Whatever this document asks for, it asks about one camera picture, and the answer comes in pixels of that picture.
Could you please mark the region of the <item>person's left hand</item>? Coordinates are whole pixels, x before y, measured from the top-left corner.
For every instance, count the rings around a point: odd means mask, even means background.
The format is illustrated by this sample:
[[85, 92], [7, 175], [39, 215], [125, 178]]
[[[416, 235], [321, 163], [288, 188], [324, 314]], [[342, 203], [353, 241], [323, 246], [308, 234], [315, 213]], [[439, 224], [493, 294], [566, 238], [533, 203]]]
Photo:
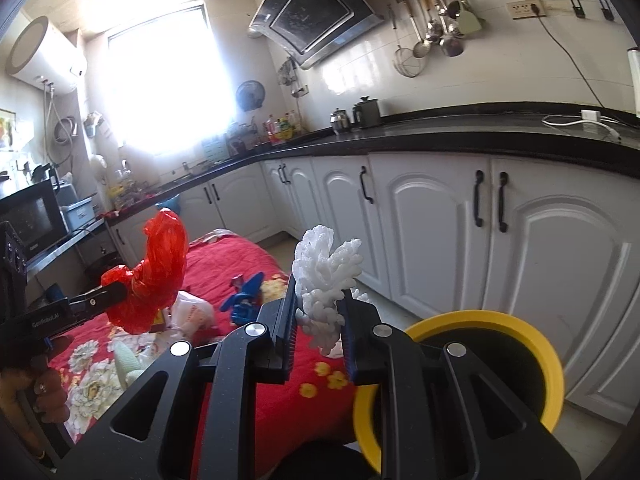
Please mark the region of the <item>person's left hand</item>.
[[32, 410], [40, 415], [44, 424], [62, 424], [70, 417], [67, 393], [56, 368], [49, 365], [41, 370], [32, 366], [4, 368], [1, 371], [1, 468], [14, 462], [20, 452], [45, 467], [52, 467], [58, 458], [56, 455], [51, 458], [47, 445], [40, 440], [21, 407], [18, 394], [27, 390], [35, 396]]

